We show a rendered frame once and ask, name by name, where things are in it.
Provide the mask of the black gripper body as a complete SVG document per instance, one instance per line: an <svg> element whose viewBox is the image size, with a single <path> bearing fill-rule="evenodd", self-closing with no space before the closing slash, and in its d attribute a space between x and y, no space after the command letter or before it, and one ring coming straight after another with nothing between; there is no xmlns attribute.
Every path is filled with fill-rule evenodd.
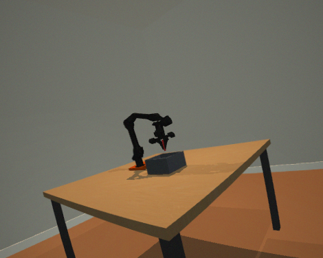
<svg viewBox="0 0 323 258"><path fill-rule="evenodd" d="M163 135L158 135L156 139L152 138L152 139L149 139L148 141L149 141L149 143L154 144L158 140L161 140L164 138L169 138L169 137L173 138L173 137L175 137L175 134L173 132L169 132L169 133L167 133L167 135L165 135L165 133L163 132Z"/></svg>

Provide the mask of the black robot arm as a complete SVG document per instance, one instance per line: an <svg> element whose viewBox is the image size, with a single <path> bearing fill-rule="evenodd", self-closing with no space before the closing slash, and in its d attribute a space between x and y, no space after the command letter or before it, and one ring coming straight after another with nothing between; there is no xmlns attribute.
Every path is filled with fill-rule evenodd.
<svg viewBox="0 0 323 258"><path fill-rule="evenodd" d="M161 117L159 113L153 113L153 114L142 114L142 113L132 113L129 117L127 117L124 121L124 127L128 130L129 136L131 138L131 142L133 144L133 156L132 160L135 160L136 167L141 167L145 164L143 164L143 147L139 146L139 143L137 141L137 137L135 135L134 131L134 121L136 118L139 119L148 119L150 121L157 121L153 122L153 126L155 126L155 129L160 128L158 131L155 130L154 135L157 137L158 135L163 135L163 126L166 127L170 124L172 124L172 119L167 115L165 117Z"/></svg>

